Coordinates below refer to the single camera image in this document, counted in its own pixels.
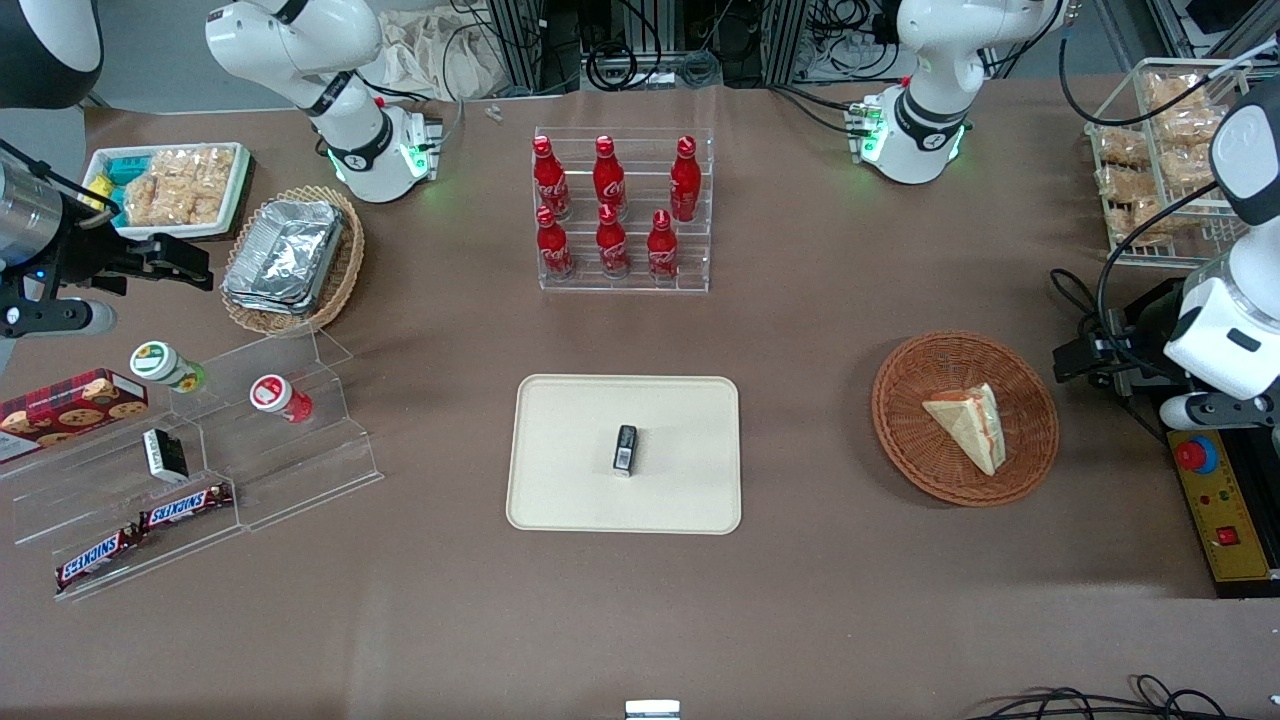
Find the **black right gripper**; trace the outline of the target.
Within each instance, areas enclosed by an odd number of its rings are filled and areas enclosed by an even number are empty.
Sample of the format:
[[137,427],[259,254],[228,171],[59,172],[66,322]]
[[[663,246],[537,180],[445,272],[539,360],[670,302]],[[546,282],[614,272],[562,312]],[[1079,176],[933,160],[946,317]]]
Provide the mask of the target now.
[[173,281],[211,292],[214,275],[209,252],[170,234],[148,237],[147,266],[143,249],[120,237],[111,214],[87,205],[60,205],[42,210],[42,299],[55,299],[67,284],[124,295],[127,281]]

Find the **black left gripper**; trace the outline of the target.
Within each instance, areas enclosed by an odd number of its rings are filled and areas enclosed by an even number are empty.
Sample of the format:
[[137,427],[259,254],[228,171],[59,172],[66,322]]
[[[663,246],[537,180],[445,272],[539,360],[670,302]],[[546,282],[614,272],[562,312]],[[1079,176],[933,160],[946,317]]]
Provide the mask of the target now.
[[1169,398],[1189,389],[1189,374],[1165,352],[1180,313],[1183,281],[1161,281],[1124,307],[1103,306],[1103,340],[1083,336],[1053,350],[1060,384],[1098,373],[1098,388],[1119,398]]

